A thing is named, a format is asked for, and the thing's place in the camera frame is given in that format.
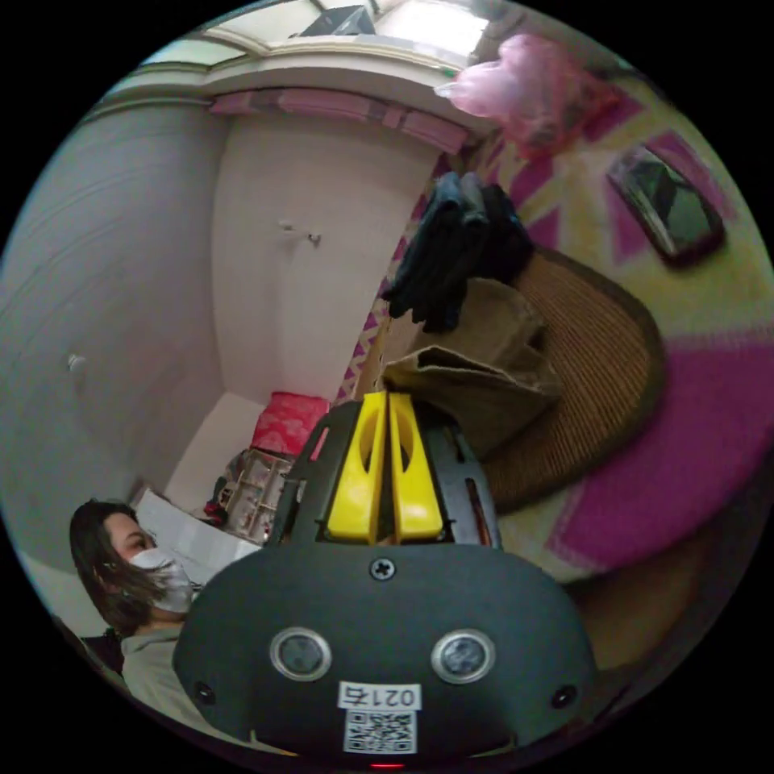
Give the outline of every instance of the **smartphone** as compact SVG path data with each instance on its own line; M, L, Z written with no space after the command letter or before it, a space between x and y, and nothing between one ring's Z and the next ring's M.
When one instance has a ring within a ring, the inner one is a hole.
M726 239L718 212L676 169L642 145L607 173L664 262L694 265Z

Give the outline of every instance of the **long dark hair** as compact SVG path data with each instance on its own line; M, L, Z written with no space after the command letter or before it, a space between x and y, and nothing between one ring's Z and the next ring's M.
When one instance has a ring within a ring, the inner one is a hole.
M153 602L164 589L150 572L124 561L113 548L105 528L112 514L137 521L134 509L122 502L89 500L80 506L70 520L70 552L94 607L119 637L129 637L148 623Z

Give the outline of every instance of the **yellow plastic part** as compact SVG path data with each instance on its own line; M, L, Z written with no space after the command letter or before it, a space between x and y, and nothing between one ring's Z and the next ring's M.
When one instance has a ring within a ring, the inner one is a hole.
M363 399L328 517L332 538L370 545L377 541L386 435L387 393L369 393Z
M392 440L396 539L404 543L436 538L443 529L443 520L414 407L408 395L390 394L389 432ZM403 469L401 448L408 458L406 470Z

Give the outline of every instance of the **phone screen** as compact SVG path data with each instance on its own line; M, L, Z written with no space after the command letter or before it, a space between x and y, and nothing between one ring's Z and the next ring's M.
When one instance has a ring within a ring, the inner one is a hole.
M693 185L643 148L629 167L626 187L669 252L680 252L718 228L718 218Z

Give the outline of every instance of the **brown cloth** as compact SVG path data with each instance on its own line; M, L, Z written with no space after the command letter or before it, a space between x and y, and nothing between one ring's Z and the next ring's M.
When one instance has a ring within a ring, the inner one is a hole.
M468 280L454 331L420 331L409 354L387 363L387 390L450 414L476 456L511 439L561 395L561 381L535 347L543 320L514 288Z

